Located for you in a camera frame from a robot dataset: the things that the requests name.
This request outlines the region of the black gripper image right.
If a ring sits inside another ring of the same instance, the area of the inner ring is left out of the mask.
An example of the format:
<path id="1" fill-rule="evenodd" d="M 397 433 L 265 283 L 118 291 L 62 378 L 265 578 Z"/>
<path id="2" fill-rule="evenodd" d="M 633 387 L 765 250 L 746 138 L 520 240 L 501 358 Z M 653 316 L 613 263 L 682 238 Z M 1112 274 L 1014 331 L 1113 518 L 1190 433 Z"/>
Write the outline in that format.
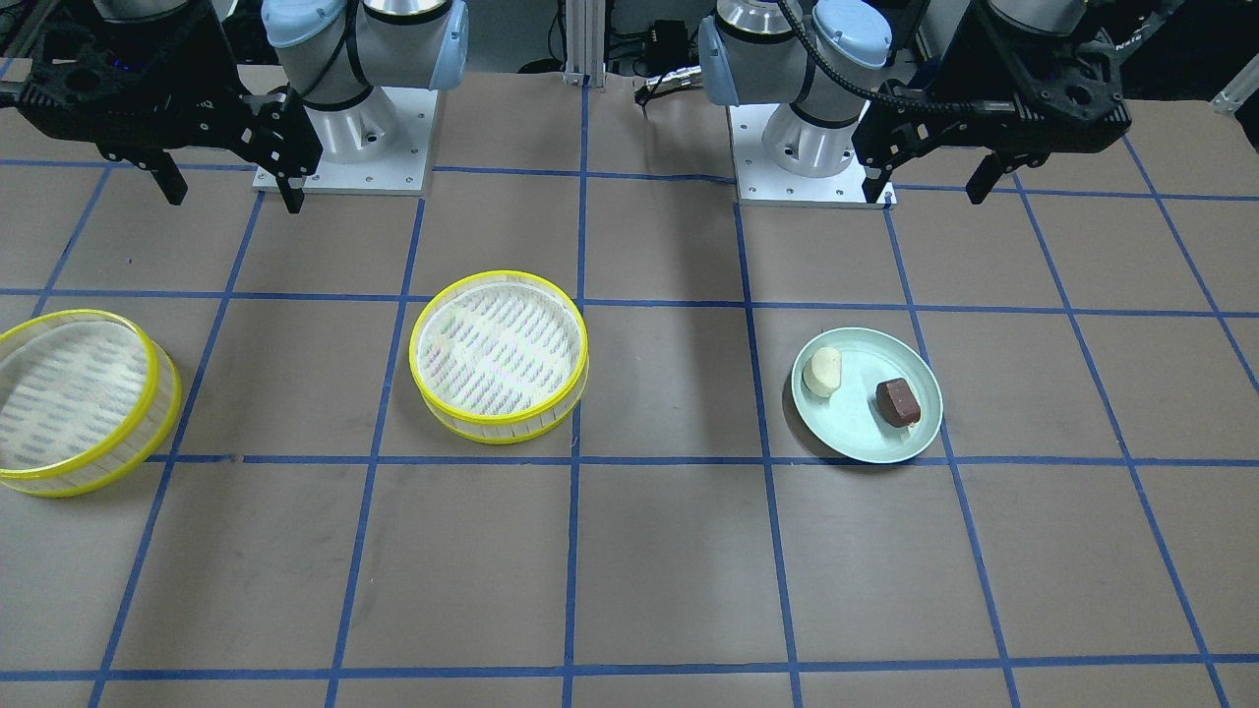
<path id="1" fill-rule="evenodd" d="M 1102 152 L 1128 134 L 1121 68 L 1178 1 L 971 1 L 948 47 L 912 81 L 888 81 L 854 134 L 867 205 L 890 207 L 891 174 L 939 147 L 985 147 L 971 205 L 1017 168 Z"/>

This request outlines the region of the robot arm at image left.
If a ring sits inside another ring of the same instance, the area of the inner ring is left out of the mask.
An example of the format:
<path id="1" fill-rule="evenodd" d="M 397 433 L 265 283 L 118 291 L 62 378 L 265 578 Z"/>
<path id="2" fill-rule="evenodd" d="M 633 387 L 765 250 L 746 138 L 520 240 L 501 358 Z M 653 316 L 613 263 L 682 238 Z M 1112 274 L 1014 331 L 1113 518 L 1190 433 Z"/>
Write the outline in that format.
<path id="1" fill-rule="evenodd" d="M 149 173 L 172 207 L 188 193 L 172 151 L 215 147 L 269 174 L 297 213 L 321 164 L 399 141 L 387 89 L 460 86 L 468 20 L 463 1 L 264 1 L 286 84 L 252 93 L 210 1 L 60 1 L 3 106 Z"/>

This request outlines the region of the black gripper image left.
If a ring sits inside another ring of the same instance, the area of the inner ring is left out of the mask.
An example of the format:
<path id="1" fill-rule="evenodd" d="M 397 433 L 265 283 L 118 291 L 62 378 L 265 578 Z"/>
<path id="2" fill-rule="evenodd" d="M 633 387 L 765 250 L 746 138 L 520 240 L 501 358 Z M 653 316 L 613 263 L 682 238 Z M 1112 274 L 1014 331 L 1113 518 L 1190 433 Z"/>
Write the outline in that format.
<path id="1" fill-rule="evenodd" d="M 225 149 L 277 175 L 290 214 L 324 152 L 293 89 L 248 89 L 209 1 L 59 1 L 3 107 L 147 171 L 172 207 L 189 191 L 178 149 Z"/>

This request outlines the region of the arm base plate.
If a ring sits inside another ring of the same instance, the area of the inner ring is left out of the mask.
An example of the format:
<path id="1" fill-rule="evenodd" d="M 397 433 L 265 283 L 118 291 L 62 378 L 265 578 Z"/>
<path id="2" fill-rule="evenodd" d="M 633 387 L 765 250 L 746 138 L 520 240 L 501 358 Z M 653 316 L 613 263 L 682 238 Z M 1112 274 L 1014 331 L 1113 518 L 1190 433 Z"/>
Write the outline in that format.
<path id="1" fill-rule="evenodd" d="M 867 197 L 867 173 L 854 150 L 855 123 L 818 127 L 788 105 L 726 108 L 737 190 L 743 207 L 898 205 L 895 186 Z"/>
<path id="2" fill-rule="evenodd" d="M 303 191 L 423 197 L 439 98 L 436 89 L 374 87 L 345 110 L 308 108 L 324 155 L 306 174 Z"/>

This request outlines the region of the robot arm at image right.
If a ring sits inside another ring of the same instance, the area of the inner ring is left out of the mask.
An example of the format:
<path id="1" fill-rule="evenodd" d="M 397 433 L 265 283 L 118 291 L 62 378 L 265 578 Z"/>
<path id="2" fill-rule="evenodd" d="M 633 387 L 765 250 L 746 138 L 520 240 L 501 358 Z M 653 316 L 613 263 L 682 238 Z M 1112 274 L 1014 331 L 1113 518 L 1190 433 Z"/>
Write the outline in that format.
<path id="1" fill-rule="evenodd" d="M 1128 134 L 1121 67 L 1178 1 L 969 1 L 940 57 L 888 76 L 894 28 L 865 1 L 719 1 L 697 26 L 708 98 L 771 113 L 737 152 L 743 199 L 893 207 L 893 174 L 940 147 L 985 149 L 964 193 L 1056 152 L 1102 152 Z"/>

